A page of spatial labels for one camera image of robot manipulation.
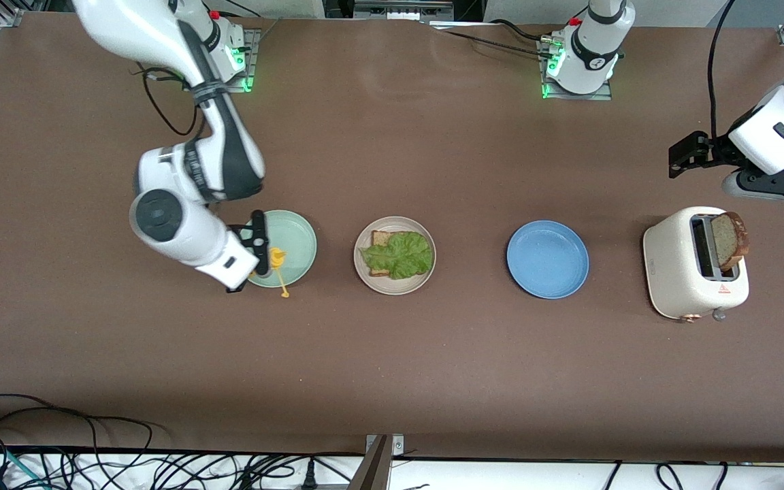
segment white floor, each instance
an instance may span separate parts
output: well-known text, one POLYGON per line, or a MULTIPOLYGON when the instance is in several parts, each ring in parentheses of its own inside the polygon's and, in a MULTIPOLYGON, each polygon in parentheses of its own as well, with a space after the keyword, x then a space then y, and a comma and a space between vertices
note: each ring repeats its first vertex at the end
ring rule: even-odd
MULTIPOLYGON (((152 458, 165 458, 166 455, 143 456, 137 466, 130 468, 116 478, 124 490, 149 490, 152 487, 154 472, 162 471, 165 463, 152 461, 152 458)), ((168 455, 169 460, 177 454, 168 455)), ((36 474, 44 474, 40 464, 41 456, 37 454, 23 455, 19 460, 26 468, 36 474)), ((127 454, 103 454, 102 461, 128 464, 135 456, 127 454)), ((218 456, 208 455, 189 465, 192 471, 208 464, 218 456)), ((227 459, 214 465, 203 472, 203 476, 211 474, 229 474, 233 469, 243 468, 249 456, 236 456, 235 468, 233 462, 227 459)), ((339 469, 343 474, 352 475, 357 469, 361 458, 355 457, 321 457, 324 462, 339 469)), ((59 456, 49 454, 46 456, 52 472, 59 470, 59 456)), ((84 454, 80 457, 81 466, 93 465, 97 462, 93 454, 84 454)), ((302 459, 293 463, 295 472, 287 478, 264 478, 262 488, 293 489, 304 480, 307 460, 302 459)), ((718 465, 673 465, 674 470, 681 480, 682 490, 713 490, 721 473, 718 465)), ((606 484, 612 463, 517 463, 517 462, 456 462, 456 461, 395 461, 391 471, 389 490, 407 490, 427 484, 426 490, 466 490, 466 489, 529 489, 529 490, 601 490, 606 484)), ((118 468, 107 468, 113 475, 118 468)), ((105 474, 96 468, 86 471, 96 482, 96 490, 100 490, 108 481, 105 474)), ((177 487, 189 478, 184 472, 177 472, 169 465, 165 475, 171 474, 171 480, 165 483, 166 488, 177 487)), ((4 482, 8 487, 15 487, 21 482, 29 481, 24 471, 16 465, 10 465, 5 474, 4 482)), ((316 480, 318 484, 345 484, 343 478, 335 475, 321 465, 316 465, 316 480)), ((672 477, 666 474, 666 480, 673 488, 675 484, 672 477)), ((233 482, 232 478, 222 478, 205 482, 207 490, 228 490, 233 482)), ((73 485, 77 490, 91 490, 88 482, 77 478, 73 485)), ((202 484, 193 481, 184 488, 203 490, 202 484)), ((663 487, 655 476, 655 465, 648 463, 623 464, 612 484, 612 490, 662 490, 663 487)), ((728 468, 728 477, 725 478, 722 490, 784 490, 784 468, 780 466, 749 466, 731 465, 728 468)), ((115 490, 108 485, 105 490, 115 490)))

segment white toaster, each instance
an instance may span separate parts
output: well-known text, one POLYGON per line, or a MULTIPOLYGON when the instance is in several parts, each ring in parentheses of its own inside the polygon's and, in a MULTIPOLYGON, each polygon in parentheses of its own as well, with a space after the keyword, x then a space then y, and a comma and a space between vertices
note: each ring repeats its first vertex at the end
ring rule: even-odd
POLYGON ((723 209, 706 206, 674 213, 643 235, 649 298, 669 319, 716 320, 749 297, 746 259, 728 272, 719 269, 710 220, 723 209))

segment beige plate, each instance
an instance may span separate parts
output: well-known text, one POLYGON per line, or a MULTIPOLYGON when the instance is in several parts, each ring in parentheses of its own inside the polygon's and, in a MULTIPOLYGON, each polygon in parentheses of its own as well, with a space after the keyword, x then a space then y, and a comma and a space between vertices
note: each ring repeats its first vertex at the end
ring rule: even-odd
POLYGON ((410 218, 403 216, 387 216, 374 221, 364 230, 359 233, 359 238, 355 240, 355 248, 353 249, 353 263, 355 264, 355 271, 359 274, 362 281, 367 284, 368 288, 373 289, 384 295, 405 295, 411 291, 416 291, 420 288, 431 276, 435 270, 435 264, 438 263, 438 249, 435 248, 435 241, 431 238, 429 230, 426 230, 421 224, 410 218), (377 231, 414 231, 424 236, 429 241, 429 246, 432 251, 431 269, 425 274, 413 276, 408 279, 389 279, 389 277, 372 277, 370 275, 371 268, 361 258, 361 249, 371 246, 371 232, 377 231))

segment light green plate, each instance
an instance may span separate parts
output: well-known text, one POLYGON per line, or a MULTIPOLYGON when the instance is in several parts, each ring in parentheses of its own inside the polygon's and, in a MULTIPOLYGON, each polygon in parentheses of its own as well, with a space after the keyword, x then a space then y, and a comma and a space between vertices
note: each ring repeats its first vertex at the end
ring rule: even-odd
MULTIPOLYGON (((275 209, 265 211, 265 226, 268 228, 268 254, 271 247, 286 252, 286 259, 280 267, 280 275, 287 286, 308 273, 316 258, 316 233, 301 214, 275 209)), ((249 230, 243 230, 242 237, 249 238, 249 230)), ((263 288, 280 288, 280 280, 274 270, 268 277, 252 275, 249 282, 263 288)))

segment blue plate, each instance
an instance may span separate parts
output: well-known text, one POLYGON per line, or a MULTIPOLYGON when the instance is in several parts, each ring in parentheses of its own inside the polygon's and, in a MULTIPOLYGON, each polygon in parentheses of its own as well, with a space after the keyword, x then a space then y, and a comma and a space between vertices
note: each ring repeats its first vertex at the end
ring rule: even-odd
POLYGON ((536 297, 559 299, 583 285, 589 275, 589 254, 569 227, 532 221, 510 238, 507 267, 522 289, 536 297))

